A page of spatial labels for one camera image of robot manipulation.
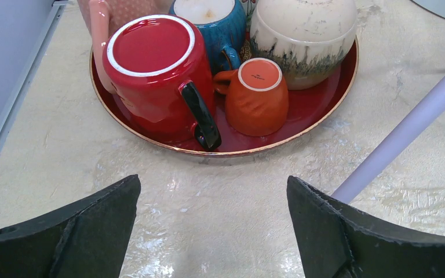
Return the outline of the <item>cream round speckled mug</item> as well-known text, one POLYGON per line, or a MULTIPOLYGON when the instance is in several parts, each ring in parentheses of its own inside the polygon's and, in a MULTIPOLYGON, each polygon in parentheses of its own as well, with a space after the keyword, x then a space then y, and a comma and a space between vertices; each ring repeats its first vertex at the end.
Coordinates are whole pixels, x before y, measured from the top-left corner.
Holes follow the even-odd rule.
POLYGON ((357 23, 354 0, 258 1, 249 31, 251 54, 277 63, 288 89, 307 89, 342 62, 357 23))

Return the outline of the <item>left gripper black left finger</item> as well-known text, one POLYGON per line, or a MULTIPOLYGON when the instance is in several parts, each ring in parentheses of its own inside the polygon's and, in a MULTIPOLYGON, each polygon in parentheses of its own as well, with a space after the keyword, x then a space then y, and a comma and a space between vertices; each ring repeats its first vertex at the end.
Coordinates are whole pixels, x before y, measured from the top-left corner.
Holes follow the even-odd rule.
POLYGON ((0 229, 0 277, 118 277, 141 183, 129 175, 30 220, 0 229))

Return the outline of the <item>blue ribbed mug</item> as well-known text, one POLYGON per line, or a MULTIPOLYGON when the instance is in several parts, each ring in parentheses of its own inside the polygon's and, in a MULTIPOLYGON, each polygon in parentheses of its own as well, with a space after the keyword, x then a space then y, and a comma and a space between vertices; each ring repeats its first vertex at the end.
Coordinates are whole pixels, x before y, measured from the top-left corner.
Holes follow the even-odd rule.
POLYGON ((246 13, 239 1, 175 0, 169 13, 187 19, 201 32, 213 75, 240 67, 246 13))

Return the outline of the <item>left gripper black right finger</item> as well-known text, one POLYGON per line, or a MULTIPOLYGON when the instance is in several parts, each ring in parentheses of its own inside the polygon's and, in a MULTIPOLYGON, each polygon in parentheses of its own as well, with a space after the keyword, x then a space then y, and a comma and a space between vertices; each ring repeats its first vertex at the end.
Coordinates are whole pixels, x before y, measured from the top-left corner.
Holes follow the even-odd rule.
POLYGON ((445 236, 384 221, 287 179, 306 277, 445 277, 445 236))

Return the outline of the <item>small orange cup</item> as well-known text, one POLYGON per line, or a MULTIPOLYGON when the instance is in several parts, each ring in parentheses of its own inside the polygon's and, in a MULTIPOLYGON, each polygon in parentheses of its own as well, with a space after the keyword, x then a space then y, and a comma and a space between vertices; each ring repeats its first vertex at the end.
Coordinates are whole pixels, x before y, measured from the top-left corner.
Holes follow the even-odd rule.
POLYGON ((251 58, 238 69, 213 77, 214 89, 225 96, 225 117, 238 132, 270 135, 285 123, 289 92, 280 67, 267 58, 251 58))

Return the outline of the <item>pink dotted mug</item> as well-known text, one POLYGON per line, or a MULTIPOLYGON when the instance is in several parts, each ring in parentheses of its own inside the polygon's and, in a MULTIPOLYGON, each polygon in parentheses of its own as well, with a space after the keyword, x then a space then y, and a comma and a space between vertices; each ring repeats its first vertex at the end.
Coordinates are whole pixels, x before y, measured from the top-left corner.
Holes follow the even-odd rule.
POLYGON ((114 94, 115 89, 103 67, 103 50, 120 27, 139 17, 164 14, 169 10, 170 1, 145 0, 90 0, 78 1, 78 5, 92 38, 94 63, 103 87, 114 94))

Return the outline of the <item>red mug black handle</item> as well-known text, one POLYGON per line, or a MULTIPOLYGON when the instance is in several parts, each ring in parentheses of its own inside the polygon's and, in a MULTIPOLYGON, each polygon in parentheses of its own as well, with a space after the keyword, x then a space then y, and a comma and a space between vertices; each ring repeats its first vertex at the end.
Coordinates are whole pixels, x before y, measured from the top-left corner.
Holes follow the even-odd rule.
POLYGON ((134 19, 112 35, 102 60, 147 137, 161 143, 193 138, 207 151, 221 145, 209 59, 194 24, 169 14, 134 19))

